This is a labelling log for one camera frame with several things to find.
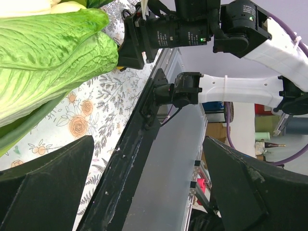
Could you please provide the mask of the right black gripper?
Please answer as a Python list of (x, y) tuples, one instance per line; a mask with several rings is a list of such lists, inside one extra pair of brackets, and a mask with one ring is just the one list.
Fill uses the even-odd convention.
[(146, 63), (155, 61), (158, 49), (150, 45), (145, 22), (141, 9), (124, 18), (124, 40), (118, 48), (117, 66), (141, 70)]

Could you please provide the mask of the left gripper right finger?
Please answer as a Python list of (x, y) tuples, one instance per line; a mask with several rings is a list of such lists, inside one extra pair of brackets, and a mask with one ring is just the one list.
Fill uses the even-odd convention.
[(306, 231), (308, 177), (206, 137), (212, 192), (227, 231)]

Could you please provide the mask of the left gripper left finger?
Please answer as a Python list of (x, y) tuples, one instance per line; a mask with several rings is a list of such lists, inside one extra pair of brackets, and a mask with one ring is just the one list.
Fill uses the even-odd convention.
[(84, 136), (0, 173), (2, 231), (71, 231), (94, 151)]

